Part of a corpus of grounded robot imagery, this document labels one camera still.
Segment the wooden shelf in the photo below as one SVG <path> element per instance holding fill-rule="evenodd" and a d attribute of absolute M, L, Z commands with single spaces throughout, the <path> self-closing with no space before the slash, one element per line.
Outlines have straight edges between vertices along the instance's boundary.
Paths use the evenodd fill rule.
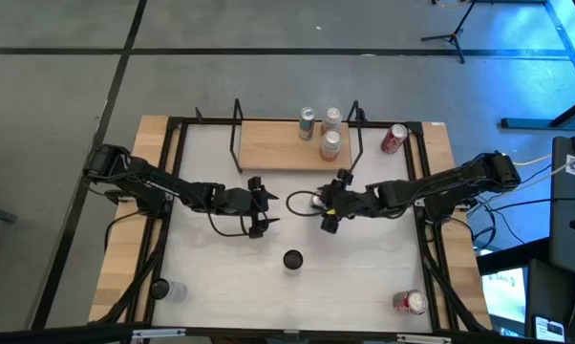
<path fill-rule="evenodd" d="M 241 125 L 239 165 L 242 169 L 337 170 L 351 168 L 349 126 L 342 123 L 342 147 L 335 161 L 319 156 L 321 122 L 311 140 L 298 138 L 297 121 L 244 120 Z"/>

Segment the white table surface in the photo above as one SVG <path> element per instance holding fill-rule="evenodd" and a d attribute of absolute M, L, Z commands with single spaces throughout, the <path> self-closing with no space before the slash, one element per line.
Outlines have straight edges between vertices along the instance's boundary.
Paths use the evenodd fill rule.
<path fill-rule="evenodd" d="M 362 192 L 369 183 L 408 180 L 403 148 L 393 155 L 379 148 L 386 131 L 362 129 L 364 155 L 350 189 Z M 350 134 L 355 159 L 357 132 L 351 129 Z M 205 214 L 175 201 L 161 276 L 184 283 L 187 295 L 178 303 L 157 302 L 154 325 L 431 332 L 429 314 L 397 313 L 392 304 L 397 292 L 425 291 L 412 210 L 397 220 L 344 219 L 331 235 L 319 227 L 321 217 L 293 215 L 285 200 L 293 191 L 314 191 L 329 183 L 335 172 L 239 174 L 229 141 L 228 125 L 189 125 L 180 177 L 246 189 L 249 178 L 261 176 L 266 189 L 280 198 L 269 203 L 267 215 L 281 221 L 271 224 L 261 239 L 225 238 L 213 231 Z M 290 205 L 306 212 L 308 204 L 309 196 L 298 195 Z M 241 232 L 236 217 L 213 219 L 220 231 Z M 283 256 L 290 249 L 304 256 L 296 275 L 284 272 Z"/>

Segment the wooden board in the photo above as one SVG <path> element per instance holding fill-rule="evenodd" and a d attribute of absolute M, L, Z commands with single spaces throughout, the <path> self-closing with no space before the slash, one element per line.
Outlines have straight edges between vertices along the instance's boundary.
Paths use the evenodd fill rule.
<path fill-rule="evenodd" d="M 141 119 L 133 155 L 143 157 L 150 163 L 158 162 L 166 121 L 167 117 L 165 116 L 144 116 Z M 432 173 L 453 168 L 455 166 L 453 153 L 444 123 L 423 122 L 422 124 Z M 421 177 L 416 141 L 413 144 L 415 169 L 418 177 Z M 167 163 L 167 168 L 170 167 L 172 167 L 172 162 Z M 131 206 L 134 210 L 133 204 L 121 204 L 117 209 L 117 217 L 131 211 L 131 208 L 125 208 L 125 206 Z M 465 215 L 458 211 L 454 217 L 466 220 Z M 90 320 L 99 319 L 104 315 L 131 283 L 144 226 L 143 218 L 133 217 L 121 225 L 117 224 L 114 228 L 96 287 Z M 442 235 L 453 287 L 466 308 L 474 314 L 482 325 L 491 329 L 491 321 L 482 292 L 482 282 L 475 252 L 472 249 L 470 232 L 460 224 L 449 222 L 443 225 Z M 440 289 L 436 289 L 436 291 L 440 324 L 442 328 L 448 329 L 442 291 Z M 139 304 L 146 298 L 147 293 L 142 292 Z M 142 320 L 139 312 L 136 320 Z"/>
<path fill-rule="evenodd" d="M 351 168 L 349 126 L 340 128 L 343 144 L 335 161 L 319 156 L 321 122 L 315 123 L 313 138 L 298 138 L 297 121 L 244 120 L 241 125 L 239 165 L 242 169 L 338 170 Z"/>

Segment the red soda can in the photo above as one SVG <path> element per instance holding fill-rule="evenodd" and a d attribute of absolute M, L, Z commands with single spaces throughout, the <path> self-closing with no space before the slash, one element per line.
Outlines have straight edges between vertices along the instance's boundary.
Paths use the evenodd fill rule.
<path fill-rule="evenodd" d="M 419 290 L 407 290 L 394 295 L 394 308 L 398 312 L 421 315 L 428 311 L 428 299 Z"/>
<path fill-rule="evenodd" d="M 390 130 L 387 131 L 385 139 L 381 142 L 381 150 L 386 154 L 393 154 L 397 152 L 402 142 L 409 136 L 408 129 L 402 124 L 394 124 Z"/>

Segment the black floor line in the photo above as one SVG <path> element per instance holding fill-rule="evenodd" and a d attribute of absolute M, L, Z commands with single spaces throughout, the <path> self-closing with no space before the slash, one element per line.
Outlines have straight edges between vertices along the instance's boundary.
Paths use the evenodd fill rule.
<path fill-rule="evenodd" d="M 563 49 L 466 49 L 466 56 L 570 57 Z M 362 49 L 362 48 L 16 48 L 0 47 L 9 55 L 377 55 L 457 56 L 453 49 Z"/>

